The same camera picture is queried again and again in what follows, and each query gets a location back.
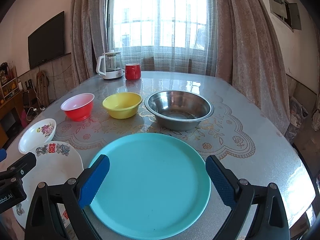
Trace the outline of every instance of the red mug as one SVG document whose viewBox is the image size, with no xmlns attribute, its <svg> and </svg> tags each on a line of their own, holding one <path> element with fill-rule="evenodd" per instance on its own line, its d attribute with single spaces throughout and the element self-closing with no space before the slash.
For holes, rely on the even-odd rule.
<svg viewBox="0 0 320 240">
<path fill-rule="evenodd" d="M 140 64 L 127 64 L 125 65 L 125 78 L 127 80 L 137 80 L 141 78 Z"/>
</svg>

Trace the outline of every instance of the yellow bowl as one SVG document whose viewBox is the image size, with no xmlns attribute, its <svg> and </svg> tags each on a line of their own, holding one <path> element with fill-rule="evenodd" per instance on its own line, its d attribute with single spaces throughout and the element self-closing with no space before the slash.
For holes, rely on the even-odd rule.
<svg viewBox="0 0 320 240">
<path fill-rule="evenodd" d="M 108 96 L 102 105 L 113 118 L 126 119 L 137 113 L 141 102 L 139 94 L 123 92 Z"/>
</svg>

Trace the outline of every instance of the wall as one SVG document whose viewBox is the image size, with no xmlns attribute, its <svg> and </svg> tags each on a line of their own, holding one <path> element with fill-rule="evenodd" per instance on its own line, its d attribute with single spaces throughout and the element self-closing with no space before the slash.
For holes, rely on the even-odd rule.
<svg viewBox="0 0 320 240">
<path fill-rule="evenodd" d="M 297 99 L 297 101 L 305 107 L 311 116 L 313 113 L 313 107 L 315 106 L 315 102 L 317 100 L 317 95 L 292 77 L 288 75 L 286 76 L 289 98 L 294 97 Z"/>
<path fill-rule="evenodd" d="M 65 93 L 74 88 L 71 54 L 56 58 L 52 61 L 42 64 L 39 68 L 34 68 L 24 73 L 19 78 L 25 89 L 25 81 L 32 79 L 33 85 L 36 87 L 36 75 L 40 71 L 44 71 L 48 80 L 48 96 L 49 102 L 62 97 Z"/>
<path fill-rule="evenodd" d="M 313 21 L 307 10 L 299 0 L 287 0 L 297 3 L 300 13 L 302 31 L 292 32 L 270 12 L 269 0 L 263 1 L 278 36 L 286 73 L 317 93 L 319 55 Z"/>
<path fill-rule="evenodd" d="M 28 36 L 61 11 L 65 11 L 65 53 L 70 53 L 70 1 L 16 0 L 0 23 L 0 63 L 13 61 L 18 76 L 27 72 Z"/>
</svg>

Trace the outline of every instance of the metal bowl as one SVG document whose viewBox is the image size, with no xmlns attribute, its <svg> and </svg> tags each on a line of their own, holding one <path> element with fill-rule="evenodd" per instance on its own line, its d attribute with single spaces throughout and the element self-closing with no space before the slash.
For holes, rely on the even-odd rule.
<svg viewBox="0 0 320 240">
<path fill-rule="evenodd" d="M 156 92 L 144 100 L 158 123 L 175 131 L 188 131 L 213 114 L 213 105 L 204 97 L 179 90 Z"/>
</svg>

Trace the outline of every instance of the glass teapot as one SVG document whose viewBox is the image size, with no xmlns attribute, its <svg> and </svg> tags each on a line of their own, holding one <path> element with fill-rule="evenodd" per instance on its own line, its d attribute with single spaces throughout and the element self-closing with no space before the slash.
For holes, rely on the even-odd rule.
<svg viewBox="0 0 320 240">
<path fill-rule="evenodd" d="M 103 53 L 97 60 L 96 71 L 100 76 L 107 75 L 107 72 L 116 71 L 122 69 L 121 52 Z"/>
</svg>

